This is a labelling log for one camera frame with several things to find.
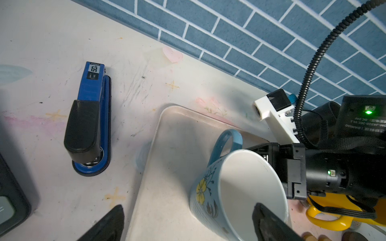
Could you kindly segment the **yellow mug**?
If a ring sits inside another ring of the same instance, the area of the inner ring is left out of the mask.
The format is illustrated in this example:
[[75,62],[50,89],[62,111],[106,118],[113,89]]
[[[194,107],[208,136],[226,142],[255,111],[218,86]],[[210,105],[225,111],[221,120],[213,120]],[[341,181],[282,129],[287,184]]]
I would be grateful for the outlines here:
[[373,203],[374,213],[364,210],[358,200],[344,194],[328,193],[325,196],[308,196],[310,207],[306,211],[307,219],[316,226],[331,230],[344,231],[353,222],[375,226],[386,226],[386,200]]

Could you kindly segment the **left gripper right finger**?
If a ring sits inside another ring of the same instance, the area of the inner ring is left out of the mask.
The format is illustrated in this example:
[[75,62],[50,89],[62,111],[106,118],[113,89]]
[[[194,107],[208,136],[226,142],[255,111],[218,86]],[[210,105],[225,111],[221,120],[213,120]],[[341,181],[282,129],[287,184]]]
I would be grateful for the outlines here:
[[252,220],[259,241],[302,241],[300,236],[262,203],[255,205]]

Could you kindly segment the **brown paw print coaster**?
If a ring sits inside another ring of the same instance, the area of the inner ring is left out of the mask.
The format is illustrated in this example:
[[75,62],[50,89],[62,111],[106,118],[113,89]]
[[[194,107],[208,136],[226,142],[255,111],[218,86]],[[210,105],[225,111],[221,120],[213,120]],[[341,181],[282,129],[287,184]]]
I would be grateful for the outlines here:
[[320,236],[316,237],[310,232],[303,233],[301,237],[302,237],[302,240],[304,240],[304,241],[332,241],[326,235],[320,235]]

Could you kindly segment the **beige serving tray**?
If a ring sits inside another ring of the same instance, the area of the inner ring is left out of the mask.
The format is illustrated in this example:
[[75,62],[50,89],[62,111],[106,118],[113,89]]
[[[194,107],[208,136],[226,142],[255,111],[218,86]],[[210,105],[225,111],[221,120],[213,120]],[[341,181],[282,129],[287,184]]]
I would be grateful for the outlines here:
[[190,189],[231,125],[172,105],[160,114],[126,239],[218,241],[191,213]]

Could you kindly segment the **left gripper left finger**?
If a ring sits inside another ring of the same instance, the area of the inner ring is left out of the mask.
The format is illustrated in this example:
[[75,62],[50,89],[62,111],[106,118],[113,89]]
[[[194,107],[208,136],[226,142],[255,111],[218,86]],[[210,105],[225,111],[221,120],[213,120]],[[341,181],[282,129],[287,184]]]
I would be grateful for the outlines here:
[[120,241],[124,229],[125,215],[121,204],[111,209],[100,221],[89,229],[78,241]]

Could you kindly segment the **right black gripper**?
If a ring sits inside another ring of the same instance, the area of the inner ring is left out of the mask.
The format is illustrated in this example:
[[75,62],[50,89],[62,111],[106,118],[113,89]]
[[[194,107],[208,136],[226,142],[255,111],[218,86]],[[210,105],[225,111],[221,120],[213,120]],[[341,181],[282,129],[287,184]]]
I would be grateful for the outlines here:
[[349,96],[330,138],[322,127],[317,147],[277,141],[254,146],[275,170],[288,199],[327,193],[354,198],[386,196],[386,100]]

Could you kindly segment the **dark brown wooden coaster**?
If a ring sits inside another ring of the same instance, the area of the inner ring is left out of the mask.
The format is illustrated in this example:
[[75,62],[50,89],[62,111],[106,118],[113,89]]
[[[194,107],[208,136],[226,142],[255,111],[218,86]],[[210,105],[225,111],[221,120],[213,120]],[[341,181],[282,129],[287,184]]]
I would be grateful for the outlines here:
[[357,232],[345,232],[342,236],[342,241],[368,241],[368,239]]

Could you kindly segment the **light blue floral mug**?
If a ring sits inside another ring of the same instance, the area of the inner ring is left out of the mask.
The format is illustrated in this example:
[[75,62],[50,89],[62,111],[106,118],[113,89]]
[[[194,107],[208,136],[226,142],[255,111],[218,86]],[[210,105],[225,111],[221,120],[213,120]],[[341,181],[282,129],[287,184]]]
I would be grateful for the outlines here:
[[228,241],[256,241],[252,214],[262,203],[281,221],[289,217],[282,183],[271,165],[242,148],[234,129],[217,139],[205,171],[195,180],[189,206],[206,228]]

